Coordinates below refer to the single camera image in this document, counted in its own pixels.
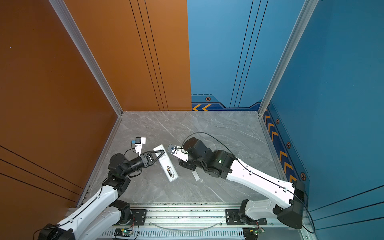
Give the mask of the white remote control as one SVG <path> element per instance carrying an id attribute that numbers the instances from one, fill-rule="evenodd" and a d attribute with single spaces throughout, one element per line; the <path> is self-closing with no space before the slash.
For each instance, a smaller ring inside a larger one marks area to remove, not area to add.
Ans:
<path id="1" fill-rule="evenodd" d="M 176 169 L 171 162 L 171 159 L 168 155 L 167 150 L 165 149 L 165 147 L 163 145 L 159 145 L 153 149 L 153 151 L 156 151 L 156 150 L 164 150 L 165 151 L 165 154 L 158 160 L 158 162 L 161 164 L 162 169 L 164 170 L 166 177 L 168 178 L 169 182 L 175 181 L 179 177 L 179 175 L 176 172 Z M 170 178 L 170 175 L 167 172 L 168 167 L 172 168 L 172 170 L 174 171 L 175 177 L 173 179 Z"/>

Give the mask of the white battery cover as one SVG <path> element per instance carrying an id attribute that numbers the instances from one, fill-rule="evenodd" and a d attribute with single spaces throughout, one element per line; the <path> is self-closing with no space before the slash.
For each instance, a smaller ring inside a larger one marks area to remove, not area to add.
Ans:
<path id="1" fill-rule="evenodd" d="M 200 177 L 199 177 L 197 171 L 192 171 L 192 174 L 193 174 L 193 176 L 194 176 L 194 178 L 195 178 L 196 181 L 199 181 L 199 180 L 200 180 Z"/>

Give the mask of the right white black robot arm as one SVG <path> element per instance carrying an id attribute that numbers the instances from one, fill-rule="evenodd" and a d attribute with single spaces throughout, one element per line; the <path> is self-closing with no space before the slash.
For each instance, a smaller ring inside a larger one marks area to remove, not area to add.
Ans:
<path id="1" fill-rule="evenodd" d="M 179 158 L 183 168 L 192 171 L 200 168 L 211 177 L 241 184 L 267 197 L 264 201 L 243 200 L 236 221 L 260 226 L 264 219 L 276 218 L 290 228 L 304 228 L 303 215 L 307 207 L 303 183 L 274 178 L 247 165 L 229 150 L 212 151 L 195 137 L 181 147 L 170 147 L 169 152 Z"/>

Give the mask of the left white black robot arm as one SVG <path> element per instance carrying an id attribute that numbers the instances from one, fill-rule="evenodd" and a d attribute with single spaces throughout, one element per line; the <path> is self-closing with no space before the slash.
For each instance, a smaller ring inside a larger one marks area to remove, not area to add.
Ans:
<path id="1" fill-rule="evenodd" d="M 152 166 L 165 153 L 164 150 L 148 151 L 130 161 L 123 154 L 113 155 L 108 166 L 108 177 L 97 193 L 58 224 L 47 224 L 38 230 L 38 239 L 96 239 L 113 224 L 134 223 L 130 204 L 119 200 L 119 197 L 131 182 L 130 174 Z"/>

